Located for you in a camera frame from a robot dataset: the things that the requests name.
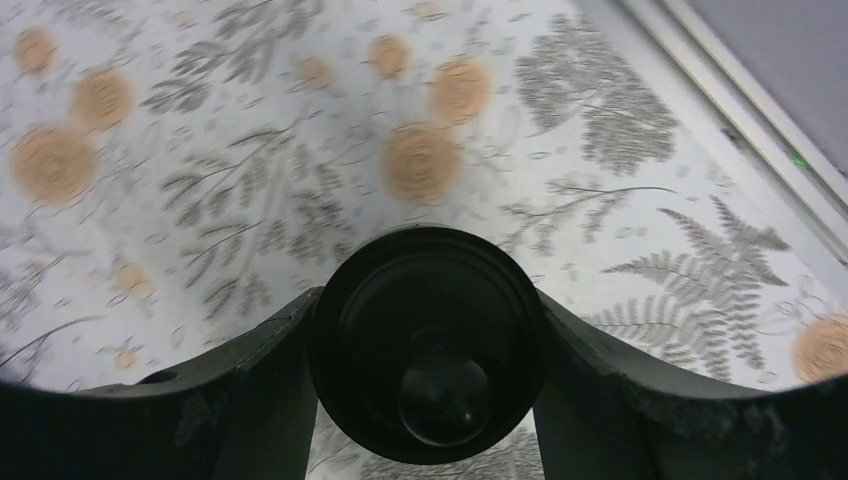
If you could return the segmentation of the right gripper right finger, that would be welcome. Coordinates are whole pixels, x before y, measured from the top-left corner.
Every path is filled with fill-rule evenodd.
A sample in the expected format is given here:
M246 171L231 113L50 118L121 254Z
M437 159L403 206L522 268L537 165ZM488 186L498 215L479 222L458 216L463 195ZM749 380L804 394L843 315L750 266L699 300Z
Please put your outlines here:
M549 479L843 479L847 380L780 392L708 378L577 318L549 296L533 415Z

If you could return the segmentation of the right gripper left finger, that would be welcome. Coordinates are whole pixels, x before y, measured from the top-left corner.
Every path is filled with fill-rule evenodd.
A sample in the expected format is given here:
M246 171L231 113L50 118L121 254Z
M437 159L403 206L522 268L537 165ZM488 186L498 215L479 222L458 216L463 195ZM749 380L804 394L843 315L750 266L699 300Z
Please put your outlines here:
M310 289L252 330L133 385L1 388L5 479L302 479L317 397Z

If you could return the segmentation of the black-cap squeeze bottle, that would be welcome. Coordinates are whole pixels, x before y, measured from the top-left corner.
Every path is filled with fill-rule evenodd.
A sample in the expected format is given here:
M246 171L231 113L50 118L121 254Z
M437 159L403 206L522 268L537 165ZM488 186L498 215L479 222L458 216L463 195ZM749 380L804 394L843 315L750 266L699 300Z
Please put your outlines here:
M475 456L530 411L550 326L529 276L441 225L380 234L332 274L308 320L310 373L336 425L413 465Z

